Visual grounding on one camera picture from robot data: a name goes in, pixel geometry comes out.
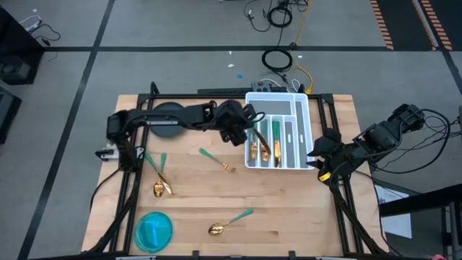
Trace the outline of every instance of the gold cutlery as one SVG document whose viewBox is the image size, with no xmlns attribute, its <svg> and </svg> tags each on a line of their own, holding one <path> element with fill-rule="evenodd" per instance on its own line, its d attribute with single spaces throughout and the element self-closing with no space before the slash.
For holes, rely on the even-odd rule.
<svg viewBox="0 0 462 260">
<path fill-rule="evenodd" d="M 281 124 L 278 121 L 272 122 L 274 139 L 274 167 L 280 168 L 282 162 L 281 153 Z"/>
<path fill-rule="evenodd" d="M 250 158 L 252 160 L 255 160 L 257 158 L 257 153 L 258 153 L 258 146 L 256 143 L 256 135 L 255 131 L 252 131 L 250 133 Z"/>
<path fill-rule="evenodd" d="M 167 178 L 162 174 L 162 171 L 164 170 L 164 165 L 165 161 L 167 159 L 167 154 L 162 153 L 161 158 L 160 158 L 160 170 L 157 168 L 156 164 L 154 163 L 154 160 L 152 159 L 151 155 L 149 153 L 146 153 L 145 155 L 147 161 L 151 166 L 154 168 L 156 171 L 157 175 L 159 176 L 159 181 L 155 183 L 153 187 L 153 192 L 154 195 L 159 198 L 164 194 L 164 188 L 167 190 L 169 194 L 172 193 L 172 188 L 170 187 L 170 184 L 168 183 Z"/>
<path fill-rule="evenodd" d="M 223 166 L 223 168 L 227 171 L 227 172 L 230 172 L 230 173 L 235 173 L 236 172 L 236 168 L 234 167 L 231 167 L 231 165 L 227 164 L 227 163 L 224 163 L 224 162 L 220 162 L 220 160 L 218 160 L 216 157 L 214 157 L 213 155 L 209 154 L 205 149 L 203 148 L 200 148 L 199 149 L 199 152 L 205 156 L 207 156 L 208 158 L 214 160 L 215 162 L 221 164 Z"/>
<path fill-rule="evenodd" d="M 261 126 L 262 126 L 262 133 L 263 133 L 263 137 L 264 139 L 268 139 L 268 121 L 267 120 L 264 120 L 261 122 Z M 271 154 L 268 153 L 268 150 L 266 149 L 266 147 L 264 146 L 263 142 L 260 142 L 261 146 L 260 146 L 260 152 L 261 152 L 261 159 L 264 161 L 264 162 L 268 162 L 269 160 L 269 155 Z"/>
<path fill-rule="evenodd" d="M 210 235 L 219 235 L 223 233 L 223 230 L 227 225 L 230 223 L 233 223 L 234 221 L 240 220 L 241 218 L 248 216 L 253 213 L 253 209 L 247 209 L 244 211 L 244 213 L 240 214 L 239 216 L 233 218 L 232 220 L 226 222 L 225 224 L 220 224 L 220 223 L 215 223 L 209 228 L 209 234 Z"/>
</svg>

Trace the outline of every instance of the gold fork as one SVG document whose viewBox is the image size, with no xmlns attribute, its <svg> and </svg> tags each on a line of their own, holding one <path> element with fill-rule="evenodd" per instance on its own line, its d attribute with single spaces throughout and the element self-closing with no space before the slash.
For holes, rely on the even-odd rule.
<svg viewBox="0 0 462 260">
<path fill-rule="evenodd" d="M 256 143 L 255 132 L 252 131 L 252 133 L 250 134 L 250 158 L 252 160 L 255 160 L 255 158 L 257 158 L 257 153 L 258 153 L 258 146 Z"/>
<path fill-rule="evenodd" d="M 216 157 L 214 157 L 213 155 L 209 154 L 206 150 L 204 150 L 203 148 L 200 148 L 199 149 L 199 152 L 205 156 L 207 156 L 208 158 L 214 160 L 215 162 L 221 164 L 223 166 L 223 168 L 227 171 L 227 172 L 230 172 L 230 173 L 235 173 L 236 172 L 236 168 L 234 167 L 231 167 L 231 165 L 227 164 L 227 163 L 224 163 L 224 162 L 220 162 Z"/>
</svg>

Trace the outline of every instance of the orange striped marking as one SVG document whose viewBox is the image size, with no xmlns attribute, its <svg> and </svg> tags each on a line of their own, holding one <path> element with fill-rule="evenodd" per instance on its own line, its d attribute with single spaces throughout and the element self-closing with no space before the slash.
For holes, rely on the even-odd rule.
<svg viewBox="0 0 462 260">
<path fill-rule="evenodd" d="M 372 10 L 374 11 L 375 18 L 377 20 L 378 26 L 380 27 L 380 32 L 382 33 L 383 40 L 385 41 L 385 45 L 387 46 L 388 50 L 394 50 L 393 41 L 391 40 L 390 34 L 388 33 L 387 26 L 385 24 L 385 20 L 383 19 L 382 12 L 378 7 L 376 0 L 369 0 L 370 5 L 372 6 Z"/>
<path fill-rule="evenodd" d="M 428 0 L 422 0 L 422 4 L 424 6 L 425 12 L 428 14 L 428 17 L 430 18 L 430 22 L 433 24 L 433 27 L 435 27 L 437 31 L 437 35 L 435 35 L 435 37 L 439 37 L 441 39 L 441 42 L 443 43 L 445 49 L 452 50 L 453 45 L 450 42 L 448 36 L 446 35 L 446 32 L 443 29 L 443 26 L 441 25 L 438 16 L 433 10 L 432 4 Z"/>
<path fill-rule="evenodd" d="M 415 11 L 417 13 L 417 15 L 419 16 L 419 19 L 420 19 L 420 22 L 422 23 L 422 26 L 424 27 L 425 29 L 425 32 L 427 33 L 427 37 L 428 37 L 428 40 L 430 40 L 431 44 L 432 44 L 432 50 L 436 51 L 436 42 L 433 40 L 433 37 L 432 37 L 432 33 L 430 33 L 430 29 L 427 27 L 427 23 L 425 22 L 425 19 L 424 17 L 422 16 L 422 13 L 420 12 L 419 8 L 417 7 L 416 3 L 411 0 L 412 2 L 412 5 L 414 6 L 415 8 Z M 424 4 L 424 7 L 425 9 L 431 9 L 432 6 L 429 3 L 428 0 L 422 0 L 422 3 Z"/>
</svg>

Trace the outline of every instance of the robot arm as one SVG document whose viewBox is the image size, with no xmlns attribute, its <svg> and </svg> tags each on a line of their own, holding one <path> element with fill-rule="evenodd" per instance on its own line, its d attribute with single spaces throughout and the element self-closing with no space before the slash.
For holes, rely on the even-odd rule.
<svg viewBox="0 0 462 260">
<path fill-rule="evenodd" d="M 136 171 L 140 162 L 128 138 L 140 126 L 182 126 L 198 131 L 216 130 L 223 142 L 231 141 L 238 146 L 246 141 L 244 130 L 253 127 L 253 120 L 257 115 L 252 105 L 243 108 L 235 100 L 226 100 L 218 107 L 214 101 L 210 101 L 181 110 L 122 110 L 109 116 L 106 138 L 117 146 L 121 170 Z"/>
</svg>

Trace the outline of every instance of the round black disc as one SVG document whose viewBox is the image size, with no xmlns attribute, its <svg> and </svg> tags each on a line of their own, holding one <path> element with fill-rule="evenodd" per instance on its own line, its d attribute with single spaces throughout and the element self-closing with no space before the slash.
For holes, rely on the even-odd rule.
<svg viewBox="0 0 462 260">
<path fill-rule="evenodd" d="M 172 111 L 180 110 L 183 106 L 175 102 L 166 102 L 158 105 L 154 110 L 159 111 Z M 151 126 L 151 131 L 153 134 L 162 138 L 174 138 L 179 136 L 185 131 L 182 126 Z"/>
</svg>

